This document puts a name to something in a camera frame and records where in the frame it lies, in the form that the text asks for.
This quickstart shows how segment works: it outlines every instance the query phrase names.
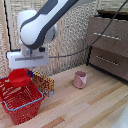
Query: black cable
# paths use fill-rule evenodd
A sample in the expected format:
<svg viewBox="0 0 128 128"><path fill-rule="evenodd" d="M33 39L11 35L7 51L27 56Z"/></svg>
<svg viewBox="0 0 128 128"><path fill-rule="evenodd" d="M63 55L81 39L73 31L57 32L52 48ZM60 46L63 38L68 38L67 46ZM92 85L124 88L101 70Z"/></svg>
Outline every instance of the black cable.
<svg viewBox="0 0 128 128"><path fill-rule="evenodd" d="M73 56L73 55L76 55L76 54L79 54L81 52L83 52L85 49L91 47L93 44L95 44L100 38L101 36L104 34L104 32L108 29L108 27L110 26L110 24L112 23L112 21L115 19L115 17L117 16L117 14L120 12L120 10L124 7L124 5L128 2L128 0L126 0L123 5L119 8L119 10L116 12L116 14L113 16L113 18L111 19L111 21L109 22L109 24L107 25L107 27L103 30L103 32L101 33L101 35L91 44L91 45L88 45L86 48L82 49L81 51L79 52L76 52L76 53L73 53L73 54L70 54L70 55L64 55L64 56L50 56L49 58L60 58L60 57L68 57L68 56Z"/></svg>

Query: wood grain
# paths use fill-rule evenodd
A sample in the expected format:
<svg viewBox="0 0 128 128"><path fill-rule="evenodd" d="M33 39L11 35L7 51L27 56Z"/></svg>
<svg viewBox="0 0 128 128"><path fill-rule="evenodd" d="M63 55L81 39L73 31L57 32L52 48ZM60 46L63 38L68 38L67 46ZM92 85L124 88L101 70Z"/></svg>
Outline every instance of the wood grain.
<svg viewBox="0 0 128 128"><path fill-rule="evenodd" d="M87 73L84 89L73 86L76 71ZM38 115L13 125L0 106L0 128L110 128L128 102L128 84L90 66L81 65L51 76L55 94L46 97Z"/></svg>

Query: red plastic basket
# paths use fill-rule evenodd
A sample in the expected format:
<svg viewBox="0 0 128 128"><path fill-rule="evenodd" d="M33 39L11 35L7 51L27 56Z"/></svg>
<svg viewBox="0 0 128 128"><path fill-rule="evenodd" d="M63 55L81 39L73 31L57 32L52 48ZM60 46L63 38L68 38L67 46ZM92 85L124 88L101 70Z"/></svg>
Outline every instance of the red plastic basket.
<svg viewBox="0 0 128 128"><path fill-rule="evenodd" d="M44 98L32 81L27 86L15 88L8 78L0 80L0 101L16 125L35 117Z"/></svg>
<svg viewBox="0 0 128 128"><path fill-rule="evenodd" d="M26 86L30 82L28 71L25 69L16 69L9 74L8 79L14 87Z"/></svg>

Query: wicker wall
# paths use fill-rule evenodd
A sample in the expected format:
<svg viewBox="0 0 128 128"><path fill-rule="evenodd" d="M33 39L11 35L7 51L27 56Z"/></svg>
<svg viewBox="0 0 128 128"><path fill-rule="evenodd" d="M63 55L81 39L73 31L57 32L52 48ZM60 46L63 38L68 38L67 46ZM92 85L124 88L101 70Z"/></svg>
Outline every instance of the wicker wall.
<svg viewBox="0 0 128 128"><path fill-rule="evenodd" d="M4 8L2 6L3 2L0 1L0 78L6 77L9 74L8 60L6 59L6 51L8 50L7 31L5 29L6 22L3 15Z"/></svg>
<svg viewBox="0 0 128 128"><path fill-rule="evenodd" d="M17 32L17 15L18 12L25 9L34 8L37 11L47 2L47 0L5 0L8 3L8 20L13 29L11 30L11 41L13 49L19 48L19 36ZM58 37L53 42L47 44L49 56L68 55L83 49L86 46L86 32L88 28L89 16L96 13L97 8L119 8L125 0L96 0L93 3L77 7L66 13L58 22ZM6 59L7 37L3 30L3 21L1 20L0 10L0 77L9 74L8 61ZM47 66L37 67L36 71L47 76L71 69L85 63L86 51L72 57L50 59Z"/></svg>

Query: pink mug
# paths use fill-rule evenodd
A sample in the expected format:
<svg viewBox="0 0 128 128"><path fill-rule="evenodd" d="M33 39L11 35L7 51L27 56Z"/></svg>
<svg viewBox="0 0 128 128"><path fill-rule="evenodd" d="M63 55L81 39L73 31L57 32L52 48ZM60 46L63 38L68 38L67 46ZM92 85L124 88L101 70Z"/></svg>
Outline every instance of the pink mug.
<svg viewBox="0 0 128 128"><path fill-rule="evenodd" d="M85 72L77 71L74 77L74 86L77 88L84 88L87 81L87 75Z"/></svg>

